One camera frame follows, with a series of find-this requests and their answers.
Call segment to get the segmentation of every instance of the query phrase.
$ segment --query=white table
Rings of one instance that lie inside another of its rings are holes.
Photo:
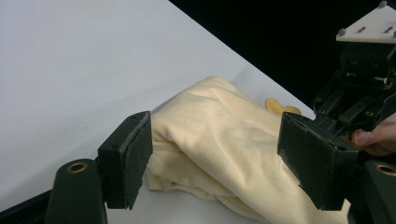
[[[51,189],[63,164],[94,159],[128,116],[207,76],[314,116],[168,1],[1,1],[0,211]],[[106,212],[109,223],[259,223],[146,182],[132,211]]]

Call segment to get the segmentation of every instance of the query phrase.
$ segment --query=yellow object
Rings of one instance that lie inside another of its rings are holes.
[[[295,106],[282,106],[275,98],[265,99],[265,108],[273,113],[282,115],[283,112],[290,112],[301,115],[301,110]]]

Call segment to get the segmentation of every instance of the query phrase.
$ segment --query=towel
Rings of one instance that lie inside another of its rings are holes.
[[[206,77],[151,115],[150,190],[183,190],[275,224],[347,223],[320,211],[276,153],[281,116],[222,77]]]

